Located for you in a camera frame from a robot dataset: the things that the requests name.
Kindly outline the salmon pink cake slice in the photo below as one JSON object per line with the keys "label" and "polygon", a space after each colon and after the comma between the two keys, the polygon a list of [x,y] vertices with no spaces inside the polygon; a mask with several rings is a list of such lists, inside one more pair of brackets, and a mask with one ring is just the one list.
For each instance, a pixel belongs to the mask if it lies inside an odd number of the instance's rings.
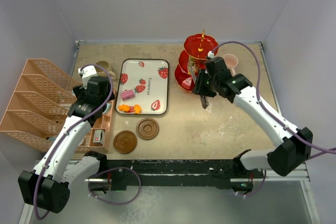
{"label": "salmon pink cake slice", "polygon": [[191,88],[192,82],[193,82],[192,77],[189,77],[184,81],[182,81],[182,87],[189,90]]}

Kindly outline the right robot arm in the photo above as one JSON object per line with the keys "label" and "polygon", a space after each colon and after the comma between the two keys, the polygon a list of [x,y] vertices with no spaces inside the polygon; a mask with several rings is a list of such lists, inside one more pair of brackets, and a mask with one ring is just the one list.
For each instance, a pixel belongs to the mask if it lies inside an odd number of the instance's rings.
{"label": "right robot arm", "polygon": [[285,177],[310,157],[313,133],[281,116],[258,95],[243,74],[232,76],[223,58],[205,61],[205,68],[198,71],[193,92],[204,98],[216,95],[226,98],[247,113],[271,140],[272,150],[247,150],[238,156],[233,166],[238,177],[246,177],[257,168],[272,169]]}

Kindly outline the yellow cake slice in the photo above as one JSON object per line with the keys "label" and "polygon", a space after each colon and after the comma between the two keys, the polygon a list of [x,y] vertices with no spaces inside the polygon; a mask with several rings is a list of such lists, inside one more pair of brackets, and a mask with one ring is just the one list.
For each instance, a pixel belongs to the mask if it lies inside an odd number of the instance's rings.
{"label": "yellow cake slice", "polygon": [[189,60],[189,61],[188,61],[188,66],[189,66],[193,71],[196,71],[196,70],[197,70],[197,65],[196,65],[196,63],[194,62],[194,60]]}

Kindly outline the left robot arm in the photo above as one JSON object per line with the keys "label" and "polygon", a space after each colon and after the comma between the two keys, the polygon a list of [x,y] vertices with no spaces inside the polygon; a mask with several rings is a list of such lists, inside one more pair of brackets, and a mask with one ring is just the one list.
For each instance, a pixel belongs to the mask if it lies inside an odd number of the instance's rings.
{"label": "left robot arm", "polygon": [[18,178],[23,200],[32,205],[38,220],[43,219],[39,209],[61,212],[77,183],[91,175],[102,178],[108,172],[106,157],[94,152],[67,168],[81,140],[102,117],[108,102],[115,99],[111,76],[97,75],[98,68],[97,64],[90,64],[78,70],[82,84],[73,88],[77,100],[71,105],[60,133],[33,170],[23,171]]}

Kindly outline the metal tongs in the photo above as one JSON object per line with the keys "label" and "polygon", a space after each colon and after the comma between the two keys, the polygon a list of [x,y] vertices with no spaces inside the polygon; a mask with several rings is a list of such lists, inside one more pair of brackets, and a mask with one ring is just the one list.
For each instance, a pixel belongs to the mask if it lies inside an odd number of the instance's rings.
{"label": "metal tongs", "polygon": [[189,66],[188,66],[188,70],[194,82],[194,88],[192,92],[196,95],[199,95],[202,108],[206,109],[209,106],[209,102],[207,98],[208,92],[209,92],[209,86],[207,83],[208,81],[207,70],[197,69],[196,71],[193,71]]}

